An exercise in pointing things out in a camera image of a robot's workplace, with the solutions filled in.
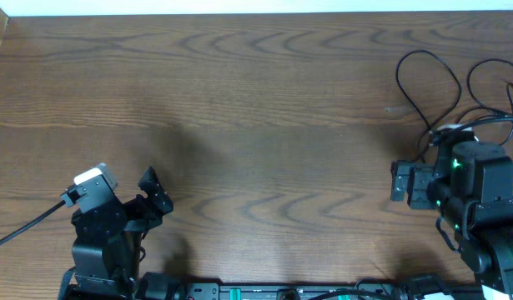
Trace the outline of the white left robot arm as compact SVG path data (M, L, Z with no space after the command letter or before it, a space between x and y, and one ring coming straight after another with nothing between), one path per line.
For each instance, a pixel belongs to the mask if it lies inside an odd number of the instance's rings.
M77 237L72 246L74 267L63 275L61 299L180 299L178 281L161 273L139 273L146 256L142 241L163 222L174 204L148 167L138 182L141 193L121 202L117 180L105 163L77 175L61 195L72 215Z

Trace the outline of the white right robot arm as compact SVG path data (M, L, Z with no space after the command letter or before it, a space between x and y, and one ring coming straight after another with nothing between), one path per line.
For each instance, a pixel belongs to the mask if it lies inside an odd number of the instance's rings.
M454 231L445 241L482 286L513 299L513 161L494 143L440 147L433 165L391 164L393 201L436 210Z

